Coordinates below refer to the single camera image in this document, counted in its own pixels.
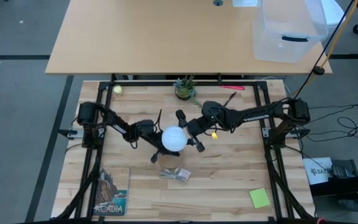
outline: container handle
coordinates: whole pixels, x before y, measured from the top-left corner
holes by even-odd
[[[292,41],[292,42],[307,42],[307,41],[309,41],[307,38],[286,37],[286,36],[283,36],[281,39],[286,40],[286,41]]]

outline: light wooden desk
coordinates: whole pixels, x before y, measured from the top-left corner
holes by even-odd
[[[271,101],[285,96],[281,80],[267,83]],[[98,85],[99,82],[84,82],[78,103],[95,101]],[[197,90],[200,102],[213,100],[224,103],[234,92],[218,86],[198,86]],[[255,106],[253,88],[248,86],[244,91],[237,91],[228,104],[229,108],[237,110]],[[188,121],[201,116],[196,105],[177,99],[171,86],[125,86],[122,96],[112,98],[111,109],[130,124],[142,119],[156,120],[162,109],[162,129],[177,125],[176,110],[183,110]],[[218,136],[218,140],[198,136],[206,148],[202,153],[191,146],[184,149],[185,167],[192,174],[189,182],[183,185],[175,180],[159,179],[158,165],[150,162],[156,151],[153,146],[140,139],[139,147],[132,149],[121,134],[109,128],[104,140],[101,167],[131,169],[127,213],[123,217],[114,217],[114,220],[266,221],[268,216],[275,216],[259,122],[244,123],[233,134],[218,131]],[[70,141],[69,146],[80,142],[80,139]],[[294,139],[287,139],[287,145],[299,147]],[[86,149],[80,146],[67,152],[52,217],[59,215],[76,194],[85,154]],[[289,149],[282,149],[282,154],[290,190],[313,214],[313,199],[300,154]],[[272,205],[254,209],[249,191],[261,187],[267,190]],[[84,216],[89,191],[85,195]],[[281,190],[279,195],[285,216],[287,212]]]
[[[71,0],[46,73],[309,73],[320,43],[298,63],[254,58],[254,12],[231,0]]]

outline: book cover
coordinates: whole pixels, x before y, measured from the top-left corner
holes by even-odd
[[[125,215],[128,187],[129,168],[101,169],[93,215]]]

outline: green sticky note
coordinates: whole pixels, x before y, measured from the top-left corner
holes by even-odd
[[[251,190],[249,194],[251,195],[251,200],[255,208],[261,208],[270,205],[269,197],[267,196],[266,190],[264,188]]]

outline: plastic storage bin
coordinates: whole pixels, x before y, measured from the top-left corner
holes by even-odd
[[[252,23],[256,59],[298,62],[328,35],[321,0],[259,0]]]

